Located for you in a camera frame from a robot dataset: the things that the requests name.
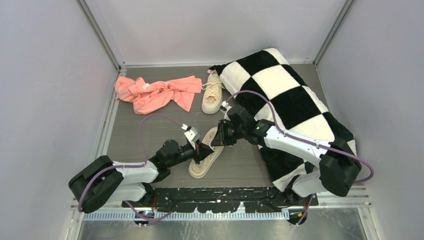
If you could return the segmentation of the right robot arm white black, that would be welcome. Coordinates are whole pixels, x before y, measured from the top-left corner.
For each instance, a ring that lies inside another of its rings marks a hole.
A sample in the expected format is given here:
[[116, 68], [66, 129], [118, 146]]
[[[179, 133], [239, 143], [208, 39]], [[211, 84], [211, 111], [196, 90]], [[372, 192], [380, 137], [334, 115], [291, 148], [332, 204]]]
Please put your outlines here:
[[345, 197], [362, 169], [342, 139], [329, 142], [290, 131], [281, 132], [274, 122], [255, 120], [240, 105], [220, 109], [225, 118], [219, 121], [211, 146], [232, 146], [244, 139], [252, 145], [286, 152], [317, 167], [316, 171], [289, 182], [285, 198], [291, 205], [299, 205], [305, 197], [320, 192]]

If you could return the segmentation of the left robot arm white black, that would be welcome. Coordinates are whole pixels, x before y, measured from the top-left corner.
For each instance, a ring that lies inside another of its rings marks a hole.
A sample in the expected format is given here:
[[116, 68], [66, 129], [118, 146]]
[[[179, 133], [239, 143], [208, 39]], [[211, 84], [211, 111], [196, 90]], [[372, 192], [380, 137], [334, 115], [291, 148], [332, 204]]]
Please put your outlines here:
[[152, 183], [168, 177], [171, 167], [187, 160], [198, 164], [212, 153], [214, 150], [200, 140], [182, 146], [167, 140], [146, 162], [124, 163], [102, 155], [71, 178], [68, 187], [78, 201], [79, 212], [86, 214], [114, 202], [132, 201], [148, 207], [154, 199]]

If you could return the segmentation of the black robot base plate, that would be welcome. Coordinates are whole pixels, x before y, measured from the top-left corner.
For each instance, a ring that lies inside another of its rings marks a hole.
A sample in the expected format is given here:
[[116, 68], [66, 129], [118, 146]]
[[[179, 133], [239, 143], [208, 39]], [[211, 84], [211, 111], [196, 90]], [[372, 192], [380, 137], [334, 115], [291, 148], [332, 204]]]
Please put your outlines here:
[[234, 213], [242, 207], [246, 213], [276, 213], [289, 207], [302, 210], [310, 199], [289, 200], [275, 187], [156, 187], [130, 204], [165, 213]]

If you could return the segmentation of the beige sneaker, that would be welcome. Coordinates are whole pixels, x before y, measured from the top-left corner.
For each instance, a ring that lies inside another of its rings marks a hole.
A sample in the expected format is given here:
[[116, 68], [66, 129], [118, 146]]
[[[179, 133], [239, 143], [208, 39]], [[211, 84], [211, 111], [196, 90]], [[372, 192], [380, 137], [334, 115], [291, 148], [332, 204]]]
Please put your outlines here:
[[204, 93], [201, 108], [205, 114], [212, 115], [220, 110], [224, 89], [225, 86], [220, 80], [219, 74], [216, 70], [212, 70], [209, 73], [207, 82], [202, 85]]
[[213, 150], [213, 153], [208, 155], [202, 161], [200, 161], [200, 164], [197, 164], [194, 160], [190, 162], [190, 165], [188, 167], [188, 172], [195, 179], [203, 178], [207, 174], [212, 164], [221, 155], [222, 151], [225, 148], [224, 146], [211, 147], [211, 142], [213, 138], [215, 137], [217, 131], [218, 131], [217, 127], [211, 128], [205, 134], [205, 136], [203, 137], [203, 140], [201, 141], [203, 144], [206, 144], [211, 150]]

